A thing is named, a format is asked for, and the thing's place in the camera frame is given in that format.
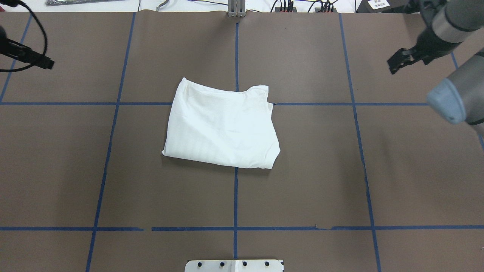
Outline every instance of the wire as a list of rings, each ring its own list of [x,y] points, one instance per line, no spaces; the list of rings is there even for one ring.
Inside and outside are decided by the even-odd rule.
[[[22,7],[26,8],[30,12],[30,15],[32,15],[35,22],[37,22],[37,25],[39,25],[40,31],[42,31],[42,35],[44,36],[44,50],[42,51],[42,55],[36,61],[32,62],[31,64],[24,66],[24,67],[21,67],[21,68],[17,68],[17,69],[0,69],[0,72],[13,73],[13,72],[20,72],[20,71],[27,70],[27,69],[33,67],[34,65],[36,65],[42,58],[44,58],[45,53],[47,52],[47,34],[44,30],[44,27],[40,23],[39,19],[35,15],[35,13],[32,11],[32,9],[29,8],[29,6],[26,3],[22,2],[22,1],[18,1],[18,4],[21,5]]]
[[[166,4],[168,4],[168,2],[170,2],[170,0],[165,0],[165,2],[159,4],[157,7],[156,7],[156,11],[160,11],[162,7],[164,7]]]
[[[326,11],[326,6],[328,5],[328,0],[326,0],[326,2],[321,2],[321,7],[319,8],[319,11],[318,12],[323,12],[323,11]]]
[[[307,10],[308,13],[311,11],[311,9],[313,8],[314,4],[316,4],[317,2],[321,2],[321,8],[323,7],[323,1],[321,1],[321,0],[310,1],[310,2],[313,2],[313,3],[311,4],[311,6],[309,7],[309,9]]]
[[[275,7],[276,4],[277,4],[277,0],[274,1],[274,5],[272,5],[271,11],[269,11],[269,12],[272,12],[274,10],[274,7]]]
[[[217,2],[206,1],[206,0],[187,0],[187,1],[191,1],[191,2],[206,2],[206,3],[216,4],[216,5],[228,6],[228,4],[225,4],[225,3],[217,3]]]
[[[328,11],[329,8],[331,7],[331,5],[332,5],[331,2],[326,1],[326,3],[324,4],[323,11],[320,10],[319,12],[326,12],[326,11]]]

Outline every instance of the sticker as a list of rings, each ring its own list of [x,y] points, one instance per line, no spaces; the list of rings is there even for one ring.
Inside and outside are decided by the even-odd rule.
[[[390,6],[387,0],[370,0],[368,1],[368,4],[370,4],[370,7],[374,10]]]

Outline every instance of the folded white t-shirt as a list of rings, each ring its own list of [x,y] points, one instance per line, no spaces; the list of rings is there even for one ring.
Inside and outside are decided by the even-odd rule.
[[[223,166],[271,169],[280,149],[268,94],[268,86],[223,91],[183,78],[171,107],[162,154]]]

